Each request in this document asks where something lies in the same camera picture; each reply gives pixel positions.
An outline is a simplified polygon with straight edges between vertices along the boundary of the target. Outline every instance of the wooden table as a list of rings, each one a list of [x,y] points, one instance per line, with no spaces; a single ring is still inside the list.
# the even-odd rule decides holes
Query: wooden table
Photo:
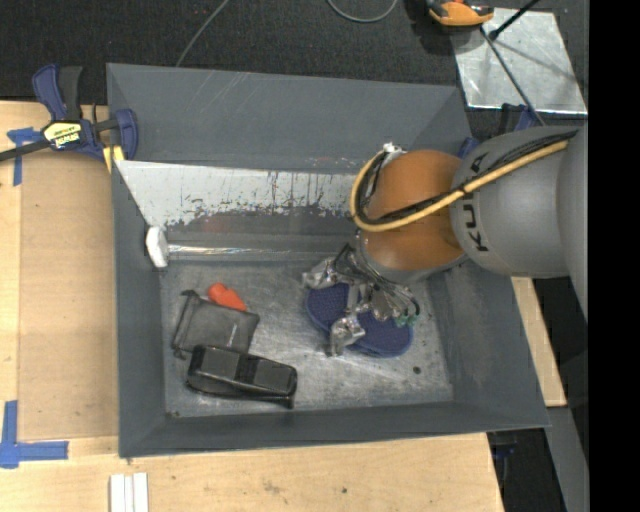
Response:
[[[0,150],[48,120],[0,102]],[[69,460],[0,470],[0,510],[106,511],[109,476],[136,472],[151,512],[504,510],[485,434],[120,459],[106,167],[45,150],[21,186],[13,169],[0,164],[0,405],[18,399],[20,440],[70,443]],[[545,401],[566,405],[532,283],[513,282]]]

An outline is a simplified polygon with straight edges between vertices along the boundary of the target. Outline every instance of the black floor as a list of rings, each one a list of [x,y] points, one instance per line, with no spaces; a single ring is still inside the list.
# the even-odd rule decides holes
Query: black floor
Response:
[[[335,3],[353,15],[369,17],[383,12],[391,1]],[[4,1],[0,6],[0,98],[33,99],[32,74],[44,64],[57,62],[84,67],[79,90],[82,103],[106,104],[107,62],[175,65],[220,3]],[[525,3],[495,0],[493,5],[519,8]],[[535,9],[555,14],[588,106],[588,0],[543,0]],[[373,24],[345,20],[325,0],[231,0],[194,44],[183,65],[459,85],[450,39],[425,15],[420,0],[399,1],[387,18]],[[544,117],[551,124],[584,122]],[[468,119],[474,136],[481,140],[495,135],[500,125],[496,111],[468,110]],[[587,341],[575,293],[566,279],[537,281],[536,289],[559,362],[570,362],[584,351]],[[571,380],[575,375],[565,377]],[[588,455],[588,400],[582,395],[576,400],[576,424]],[[508,512],[564,510],[542,431],[490,438],[514,443],[503,488]],[[503,462],[497,464],[500,475]]]

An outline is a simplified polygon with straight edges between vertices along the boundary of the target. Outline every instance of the black plastic object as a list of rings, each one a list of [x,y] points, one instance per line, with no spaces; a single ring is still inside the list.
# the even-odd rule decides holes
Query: black plastic object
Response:
[[[187,302],[171,343],[175,355],[184,358],[196,345],[211,345],[248,352],[260,321],[255,313],[219,306],[201,298],[195,291],[182,292]]]
[[[194,347],[187,384],[223,398],[275,402],[293,409],[298,373],[292,366],[218,347]]]

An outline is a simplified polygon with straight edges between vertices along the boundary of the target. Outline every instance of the black cable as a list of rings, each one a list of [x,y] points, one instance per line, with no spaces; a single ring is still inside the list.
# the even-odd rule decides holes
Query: black cable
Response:
[[[527,107],[529,108],[529,111],[536,117],[536,119],[538,120],[538,122],[542,126],[545,126],[547,123],[545,123],[544,120],[542,119],[542,117],[540,117],[540,114],[538,114],[538,112],[536,111],[535,107],[533,106],[533,103],[531,103],[531,100],[527,97],[525,92],[522,90],[522,88],[518,84],[518,81],[516,80],[516,77],[513,76],[513,74],[509,70],[509,67],[507,66],[507,63],[502,59],[502,55],[500,55],[500,52],[498,52],[498,49],[494,46],[493,41],[487,35],[487,33],[484,31],[484,27],[480,27],[480,33],[482,34],[482,37],[484,37],[485,40],[487,41],[487,43],[489,44],[489,47],[491,48],[491,50],[493,51],[495,56],[498,58],[498,62],[500,62],[500,65],[502,66],[502,69],[504,69],[504,72],[509,77],[509,80],[511,80],[511,83],[513,84],[513,86],[518,91],[518,94],[524,100],[524,102],[527,104]]]
[[[336,4],[333,3],[333,0],[327,0],[327,3],[331,6],[331,8],[336,11],[340,16],[342,16],[343,18],[349,20],[349,21],[354,21],[355,23],[376,23],[378,21],[382,21],[383,19],[385,19],[387,16],[389,16],[389,14],[391,14],[391,11],[393,11],[393,9],[395,9],[396,5],[398,4],[398,0],[393,0],[393,2],[391,2],[391,7],[389,7],[385,12],[383,12],[380,16],[376,16],[374,18],[358,18],[356,16],[352,16],[351,14],[347,14],[346,12],[340,10]]]
[[[211,23],[213,21],[213,19],[220,14],[220,11],[222,11],[222,9],[225,8],[225,6],[229,3],[229,0],[224,0],[219,6],[218,8],[213,11],[213,13],[211,14],[211,16],[209,16],[207,18],[207,20],[202,24],[202,26],[198,29],[198,31],[196,32],[196,34],[191,38],[191,41],[189,41],[189,44],[187,45],[187,47],[184,49],[184,51],[182,52],[182,55],[180,55],[180,58],[178,59],[178,62],[176,62],[175,67],[179,67],[180,64],[182,64],[182,61],[184,60],[184,58],[187,56],[187,53],[189,53],[189,51],[191,50],[191,47],[195,44],[195,42],[198,40],[198,38],[200,37],[200,35],[204,32],[204,30],[209,26],[209,23]]]
[[[502,34],[502,31],[505,28],[509,27],[514,21],[516,21],[518,18],[520,18],[520,16],[522,16],[524,13],[526,13],[529,9],[531,9],[539,1],[540,0],[531,0],[527,5],[522,7],[518,12],[516,12],[513,16],[511,16],[511,18],[509,18],[507,21],[505,21],[497,29],[492,30],[491,32],[489,32],[489,39],[491,39],[492,41],[495,41],[498,38],[498,36],[500,34]]]
[[[28,155],[29,153],[33,153],[34,151],[40,151],[41,149],[45,149],[48,147],[49,147],[48,140],[39,140],[37,142],[32,142],[30,144],[27,144],[26,146],[16,146],[15,148],[2,151],[0,153],[0,162],[4,162],[5,160],[12,160],[19,156]]]
[[[373,163],[373,165],[371,165],[371,169],[373,169],[373,183],[370,186],[370,190],[369,193],[366,195],[364,203],[362,204],[362,206],[367,206],[369,204],[369,201],[371,200],[371,198],[373,197],[373,195],[376,193],[376,189],[378,188],[378,178],[380,177],[380,170],[382,169],[382,164],[384,163],[385,159],[387,158],[387,154],[388,153],[381,153],[380,156],[376,159],[377,161]],[[371,178],[369,177],[369,179],[367,180],[367,187],[369,188],[369,182],[371,181]]]

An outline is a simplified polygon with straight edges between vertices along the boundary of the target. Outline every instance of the bin floor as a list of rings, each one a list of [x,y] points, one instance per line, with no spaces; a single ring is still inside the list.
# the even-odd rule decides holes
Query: bin floor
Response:
[[[165,403],[181,417],[282,411],[264,402],[221,399],[186,387],[189,361],[173,355],[171,341],[185,302],[184,290],[206,295],[221,282],[235,289],[248,310],[260,315],[250,352],[295,367],[297,410],[446,402],[453,399],[446,361],[426,286],[414,289],[423,309],[414,327],[414,341],[400,357],[377,359],[345,351],[327,357],[326,334],[309,319],[304,307],[302,273],[317,261],[305,262],[181,262],[172,261],[161,276]]]

